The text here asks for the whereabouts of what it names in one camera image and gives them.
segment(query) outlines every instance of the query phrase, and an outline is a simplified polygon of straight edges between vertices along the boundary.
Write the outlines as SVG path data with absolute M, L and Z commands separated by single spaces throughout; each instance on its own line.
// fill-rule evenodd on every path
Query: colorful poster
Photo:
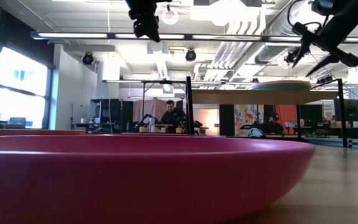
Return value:
M 234 105 L 234 134 L 236 137 L 247 137 L 248 127 L 255 121 L 263 123 L 264 106 L 263 105 Z

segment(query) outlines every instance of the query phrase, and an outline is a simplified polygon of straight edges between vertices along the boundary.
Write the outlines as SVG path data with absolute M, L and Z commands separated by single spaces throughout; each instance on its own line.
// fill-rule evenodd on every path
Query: pink bowl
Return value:
M 0 223 L 221 223 L 263 209 L 315 147 L 185 136 L 0 136 Z

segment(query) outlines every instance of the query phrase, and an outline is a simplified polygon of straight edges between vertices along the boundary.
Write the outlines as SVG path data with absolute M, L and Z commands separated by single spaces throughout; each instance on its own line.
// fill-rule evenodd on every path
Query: computer monitor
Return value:
M 323 106 L 301 105 L 301 119 L 313 124 L 323 122 Z
M 341 120 L 339 99 L 334 100 L 336 120 Z M 358 121 L 358 100 L 344 100 L 345 121 Z

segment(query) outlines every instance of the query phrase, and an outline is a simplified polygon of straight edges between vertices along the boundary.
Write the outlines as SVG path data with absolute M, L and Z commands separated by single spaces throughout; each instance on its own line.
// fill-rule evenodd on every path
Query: window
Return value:
M 9 48 L 0 53 L 0 120 L 25 118 L 26 128 L 46 128 L 49 70 Z
M 0 88 L 0 120 L 25 118 L 27 128 L 42 128 L 45 99 Z
M 45 96 L 48 68 L 20 53 L 2 48 L 0 84 Z

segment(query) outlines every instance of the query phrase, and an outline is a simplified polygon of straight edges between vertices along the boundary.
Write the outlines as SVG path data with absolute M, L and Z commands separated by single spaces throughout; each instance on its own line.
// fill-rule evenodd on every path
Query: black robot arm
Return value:
M 338 45 L 358 25 L 358 0 L 316 0 L 311 8 L 322 16 L 334 15 L 334 17 L 315 33 L 310 32 L 305 24 L 299 22 L 294 24 L 294 33 L 302 35 L 302 39 L 301 47 L 296 51 L 297 56 L 293 66 L 296 66 L 299 60 L 310 51 L 311 44 L 328 51 L 330 55 L 320 61 L 306 76 L 330 63 L 342 62 L 349 67 L 358 66 L 358 57 L 338 48 Z
M 158 2 L 172 2 L 172 0 L 125 0 L 129 6 L 129 17 L 134 22 L 136 37 L 146 35 L 150 39 L 160 42 L 158 34 L 158 16 L 154 16 Z

